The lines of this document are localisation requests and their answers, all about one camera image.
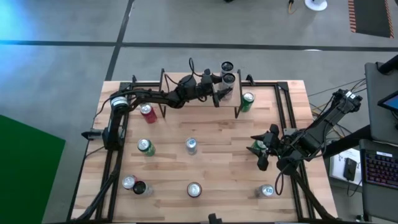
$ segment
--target soda can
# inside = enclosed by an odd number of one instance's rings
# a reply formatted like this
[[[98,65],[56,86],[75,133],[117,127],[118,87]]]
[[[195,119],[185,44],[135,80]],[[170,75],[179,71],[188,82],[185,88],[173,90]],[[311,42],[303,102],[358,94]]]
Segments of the soda can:
[[[254,190],[254,195],[257,198],[271,197],[274,194],[274,187],[269,184],[261,185]]]
[[[128,175],[123,178],[122,184],[126,190],[132,190],[136,181],[137,178],[134,175]]]
[[[251,145],[253,149],[257,149],[259,151],[263,151],[267,149],[267,146],[263,143],[263,141],[255,140]]]
[[[141,104],[141,114],[144,116],[145,120],[148,124],[151,124],[157,120],[157,116],[155,114],[155,110],[149,103]]]
[[[201,194],[201,185],[196,182],[188,184],[187,193],[190,197],[196,198]]]
[[[140,139],[138,141],[137,148],[146,156],[153,156],[156,151],[155,146],[148,139]]]
[[[154,189],[144,181],[137,181],[132,190],[141,196],[150,196],[154,192]]]
[[[252,93],[245,93],[242,96],[242,112],[248,112],[254,102],[254,95]]]
[[[197,141],[194,138],[188,138],[185,141],[185,146],[189,155],[195,155],[197,153]]]
[[[220,76],[223,77],[227,73],[233,73],[234,65],[231,62],[223,62],[221,64]]]
[[[232,98],[234,84],[235,84],[235,76],[232,73],[227,73],[223,76],[220,90],[225,90],[229,87],[231,87],[232,90],[229,93],[227,93],[221,100],[230,100]]]

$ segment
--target backlit keyboard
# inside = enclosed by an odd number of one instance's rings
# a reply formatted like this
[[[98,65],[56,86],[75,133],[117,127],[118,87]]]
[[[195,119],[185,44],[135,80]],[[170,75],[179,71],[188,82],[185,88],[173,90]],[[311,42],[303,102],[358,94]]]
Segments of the backlit keyboard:
[[[366,180],[398,189],[398,159],[368,152],[365,155]]]

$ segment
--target concrete floor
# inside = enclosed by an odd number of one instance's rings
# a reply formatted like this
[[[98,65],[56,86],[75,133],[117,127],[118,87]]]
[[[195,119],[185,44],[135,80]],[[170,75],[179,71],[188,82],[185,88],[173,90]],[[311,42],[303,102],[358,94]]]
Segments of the concrete floor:
[[[2,0],[0,40],[115,42],[128,0]],[[398,6],[388,0],[395,30]],[[122,47],[112,80],[158,80],[160,69],[186,72],[193,57],[197,70],[220,69],[229,60],[258,80],[304,80],[315,93],[364,78],[366,62],[384,62],[396,52],[367,52],[361,47],[396,47],[387,39],[349,30],[346,1],[329,1],[312,12],[300,1],[287,14],[287,1],[136,0],[125,42],[265,44],[359,47],[360,51],[173,49]],[[80,171],[87,142],[80,136],[92,125],[102,82],[114,47],[0,45],[0,114],[67,141],[44,223],[62,222]],[[326,102],[332,91],[310,97]],[[366,92],[362,108],[340,124],[354,131],[369,123]],[[361,194],[348,198],[332,180],[340,218],[361,213]]]

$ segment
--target can lid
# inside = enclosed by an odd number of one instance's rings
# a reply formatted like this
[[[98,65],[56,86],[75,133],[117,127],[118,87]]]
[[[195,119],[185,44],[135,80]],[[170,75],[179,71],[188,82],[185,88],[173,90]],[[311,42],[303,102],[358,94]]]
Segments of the can lid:
[[[146,139],[140,139],[137,147],[140,151],[145,151],[149,148],[149,141]]]
[[[147,189],[147,185],[143,181],[137,181],[132,190],[136,194],[143,194]]]
[[[152,106],[149,103],[141,104],[141,113],[149,114],[152,110]]]
[[[223,62],[221,64],[221,69],[223,71],[229,72],[232,71],[232,69],[234,69],[234,65],[231,62]]]
[[[185,142],[185,144],[189,147],[189,148],[193,148],[197,145],[197,141],[194,138],[188,138],[187,141]]]
[[[245,93],[243,95],[243,98],[247,100],[248,102],[253,102],[254,101],[254,95],[252,93]]]
[[[267,149],[267,146],[263,143],[263,141],[256,140],[257,145],[262,149]]]
[[[265,196],[269,197],[274,193],[274,188],[273,186],[267,184],[267,185],[263,185],[261,187],[261,192],[262,194],[264,194]]]
[[[192,182],[191,184],[188,184],[188,194],[191,197],[197,197],[201,194],[201,186],[199,183]]]
[[[231,73],[227,73],[223,76],[223,81],[225,83],[233,83],[235,82],[235,76]]]
[[[129,175],[123,179],[123,187],[125,189],[131,189],[135,183],[136,183],[136,179],[131,175]]]

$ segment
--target desk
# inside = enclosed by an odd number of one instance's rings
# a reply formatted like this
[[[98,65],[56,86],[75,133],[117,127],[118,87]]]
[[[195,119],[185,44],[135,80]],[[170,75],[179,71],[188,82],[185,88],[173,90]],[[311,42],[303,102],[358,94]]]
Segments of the desk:
[[[297,126],[305,128],[312,122],[312,115],[304,82],[287,82]],[[119,83],[104,82],[98,109],[110,94],[119,89]],[[119,183],[125,175],[134,174],[150,183],[154,194],[137,198],[119,184],[113,221],[205,222],[211,213],[216,213],[224,222],[297,221],[290,178],[285,177],[281,196],[253,197],[256,187],[274,185],[279,170],[275,165],[276,158],[270,157],[268,170],[260,171],[256,165],[257,157],[245,147],[252,144],[250,135],[263,133],[272,123],[280,126],[280,120],[273,88],[243,87],[243,92],[247,91],[254,93],[256,99],[251,110],[241,113],[238,119],[229,108],[190,105],[178,110],[169,108],[166,118],[162,118],[159,107],[154,105],[158,120],[147,124],[139,110],[131,112]],[[95,119],[94,128],[107,126],[110,111],[106,104],[104,111]],[[195,137],[198,141],[198,153],[194,156],[185,150],[184,142],[188,137]],[[148,138],[154,143],[155,156],[144,157],[137,150],[140,138]],[[101,146],[102,141],[92,141],[87,153]],[[106,152],[102,150],[86,159],[72,218],[81,215],[98,193],[105,157]],[[311,163],[306,162],[305,167],[315,196],[330,214],[337,216],[323,160],[318,158]],[[199,182],[203,188],[198,198],[190,198],[186,193],[188,183],[193,181]],[[302,192],[300,198],[306,214]],[[104,214],[108,205],[109,197],[106,197]]]

